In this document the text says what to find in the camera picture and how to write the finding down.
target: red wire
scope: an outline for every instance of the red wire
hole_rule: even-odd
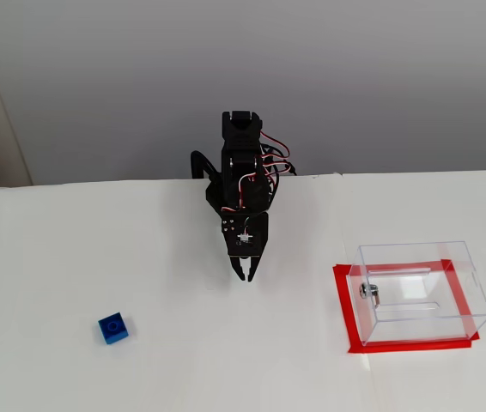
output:
[[[280,156],[279,154],[268,153],[268,154],[263,154],[262,155],[263,158],[272,156],[272,157],[276,157],[278,159],[287,160],[289,158],[289,156],[291,156],[291,152],[290,152],[289,148],[287,146],[285,146],[283,143],[279,142],[277,139],[274,139],[272,136],[266,135],[263,131],[260,131],[260,135],[262,135],[266,139],[271,140],[272,142],[275,142],[275,143],[279,144],[280,146],[283,146],[285,148],[285,150],[287,150],[287,155],[286,156]]]

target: clear plastic box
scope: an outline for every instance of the clear plastic box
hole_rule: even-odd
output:
[[[486,322],[465,242],[360,246],[347,280],[363,345],[472,339]]]

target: black bracket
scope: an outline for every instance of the black bracket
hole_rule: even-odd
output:
[[[260,145],[262,120],[256,113],[222,114],[222,172],[199,152],[191,153],[191,175],[209,175],[207,201],[222,218],[222,234],[232,267],[244,281],[240,259],[251,259],[247,280],[252,281],[268,242],[268,214],[273,198],[263,166]]]

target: white tabletop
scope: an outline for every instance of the white tabletop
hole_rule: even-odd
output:
[[[331,270],[340,179],[282,180],[252,283],[207,180],[1,190],[0,410],[377,410]]]
[[[486,294],[486,172],[344,175],[337,185],[349,258],[358,245],[464,240]],[[371,354],[391,412],[486,411],[486,325],[472,349]]]
[[[472,349],[347,354],[331,271],[465,240],[486,293],[486,172],[283,179],[252,283],[206,185],[0,191],[1,411],[486,410],[486,325]],[[115,312],[131,335],[108,346]]]

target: blue block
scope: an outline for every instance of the blue block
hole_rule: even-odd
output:
[[[121,313],[115,313],[112,316],[99,320],[98,324],[108,345],[120,341],[129,335],[125,322],[121,318]]]

